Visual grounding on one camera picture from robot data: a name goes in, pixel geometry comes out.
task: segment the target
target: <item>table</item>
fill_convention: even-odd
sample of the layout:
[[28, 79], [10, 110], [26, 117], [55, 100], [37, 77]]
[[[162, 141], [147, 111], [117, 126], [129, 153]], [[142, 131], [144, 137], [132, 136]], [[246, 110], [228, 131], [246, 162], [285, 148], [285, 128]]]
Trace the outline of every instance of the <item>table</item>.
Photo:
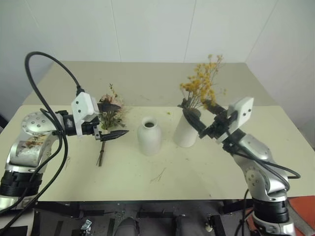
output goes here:
[[[3, 167], [11, 145], [21, 130], [21, 120], [38, 111], [40, 105], [23, 105], [0, 134], [0, 163]], [[54, 111], [70, 106], [52, 106]], [[157, 118], [163, 131], [159, 154], [147, 157], [139, 152], [136, 129], [141, 118]], [[240, 199], [247, 186], [241, 169], [214, 140], [205, 137], [190, 148], [174, 144], [172, 135], [181, 117], [178, 107], [128, 107], [125, 123], [129, 132], [106, 142], [103, 166], [96, 161], [101, 143], [93, 136], [69, 137], [68, 161], [40, 201], [130, 201]], [[213, 115], [202, 111], [205, 124]], [[255, 106], [251, 119], [242, 127], [264, 142], [274, 160], [301, 174], [290, 180], [288, 196], [315, 194], [315, 152], [279, 106]], [[41, 187], [58, 168], [62, 152], [49, 163]]]

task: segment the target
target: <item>white vase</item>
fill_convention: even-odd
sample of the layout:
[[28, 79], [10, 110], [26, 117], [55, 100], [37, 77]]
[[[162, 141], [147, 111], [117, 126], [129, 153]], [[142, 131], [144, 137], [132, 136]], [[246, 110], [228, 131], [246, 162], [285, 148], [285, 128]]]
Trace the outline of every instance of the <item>white vase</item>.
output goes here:
[[188, 123], [184, 114], [182, 114], [174, 133], [174, 142], [182, 148], [189, 148], [194, 145], [197, 137], [198, 132]]
[[162, 130], [154, 117], [144, 117], [138, 127], [138, 142], [143, 154], [157, 154], [161, 148]]

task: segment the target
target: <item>floor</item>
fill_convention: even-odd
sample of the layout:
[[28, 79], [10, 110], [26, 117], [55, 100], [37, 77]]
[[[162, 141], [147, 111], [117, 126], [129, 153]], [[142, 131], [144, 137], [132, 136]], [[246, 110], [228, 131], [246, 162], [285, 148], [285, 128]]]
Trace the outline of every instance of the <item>floor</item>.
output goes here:
[[[63, 217], [50, 212], [41, 212], [41, 235], [42, 236], [71, 236], [72, 230], [78, 230], [86, 219], [92, 221], [92, 235], [112, 236], [119, 223], [127, 217], [133, 217], [139, 222], [141, 236], [173, 236], [173, 218], [170, 215], [185, 215], [195, 221], [194, 226], [199, 230], [198, 235], [214, 236], [214, 232], [207, 232], [205, 222], [209, 214], [219, 214], [221, 202], [210, 201], [180, 201], [162, 203], [128, 203], [128, 204], [90, 204], [80, 205], [81, 209], [105, 209], [107, 214], [104, 216], [92, 216], [75, 220]], [[146, 212], [151, 212], [151, 217], [146, 218]], [[233, 236], [235, 229], [241, 218], [241, 213], [221, 215], [221, 220], [227, 236]]]

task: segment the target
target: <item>white wall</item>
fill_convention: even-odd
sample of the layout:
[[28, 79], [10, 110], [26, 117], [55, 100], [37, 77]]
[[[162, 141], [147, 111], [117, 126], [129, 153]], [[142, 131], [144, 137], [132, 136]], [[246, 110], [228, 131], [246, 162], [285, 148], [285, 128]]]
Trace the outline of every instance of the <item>white wall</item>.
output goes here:
[[[314, 114], [314, 3], [1, 0], [0, 113], [11, 118], [31, 91], [23, 67], [29, 51], [60, 60], [127, 62], [200, 62], [213, 53], [246, 62], [291, 119], [303, 124]], [[37, 80], [48, 66], [34, 59]]]

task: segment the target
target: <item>beige tabletop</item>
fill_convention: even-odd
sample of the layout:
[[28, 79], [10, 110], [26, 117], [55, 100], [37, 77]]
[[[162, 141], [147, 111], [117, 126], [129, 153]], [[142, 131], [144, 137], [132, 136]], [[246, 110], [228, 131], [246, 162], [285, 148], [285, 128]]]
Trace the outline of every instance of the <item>beige tabletop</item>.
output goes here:
[[[0, 162], [6, 162], [10, 146], [21, 130], [21, 120], [42, 106], [24, 105], [0, 134]], [[54, 111], [70, 106], [52, 106]], [[96, 166], [101, 143], [93, 136], [69, 137], [68, 161], [60, 176], [40, 198], [41, 201], [128, 201], [240, 199], [247, 186], [241, 169], [221, 145], [205, 137], [194, 146], [181, 148], [172, 136], [181, 117], [177, 107], [129, 107], [126, 129], [129, 132], [106, 142], [102, 167]], [[163, 132], [159, 154], [140, 153], [136, 129], [141, 118], [157, 118]], [[202, 120], [213, 122], [203, 111]], [[255, 106], [251, 119], [242, 127], [264, 142], [274, 160], [302, 176], [290, 180], [288, 196], [315, 194], [315, 153], [279, 106]], [[57, 170], [63, 152], [49, 163], [43, 187]]]

